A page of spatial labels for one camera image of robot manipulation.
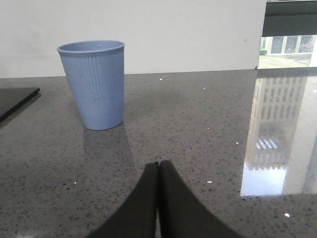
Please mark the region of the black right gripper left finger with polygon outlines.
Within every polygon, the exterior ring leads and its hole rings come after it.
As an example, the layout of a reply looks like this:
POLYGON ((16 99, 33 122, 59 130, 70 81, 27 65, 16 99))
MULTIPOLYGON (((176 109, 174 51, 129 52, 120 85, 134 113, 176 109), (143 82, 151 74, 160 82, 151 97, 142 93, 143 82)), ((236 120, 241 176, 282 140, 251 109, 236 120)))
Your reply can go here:
POLYGON ((89 238, 153 238, 156 232, 159 168, 146 164, 123 204, 89 238))

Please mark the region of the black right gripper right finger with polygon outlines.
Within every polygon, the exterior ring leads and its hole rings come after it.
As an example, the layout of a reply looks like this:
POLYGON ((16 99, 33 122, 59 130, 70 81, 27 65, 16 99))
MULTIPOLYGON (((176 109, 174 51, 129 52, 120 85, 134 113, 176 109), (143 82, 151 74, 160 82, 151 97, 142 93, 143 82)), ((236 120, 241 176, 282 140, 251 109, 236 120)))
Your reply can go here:
POLYGON ((171 161, 159 165, 158 213, 163 238, 240 238, 186 186, 171 161))

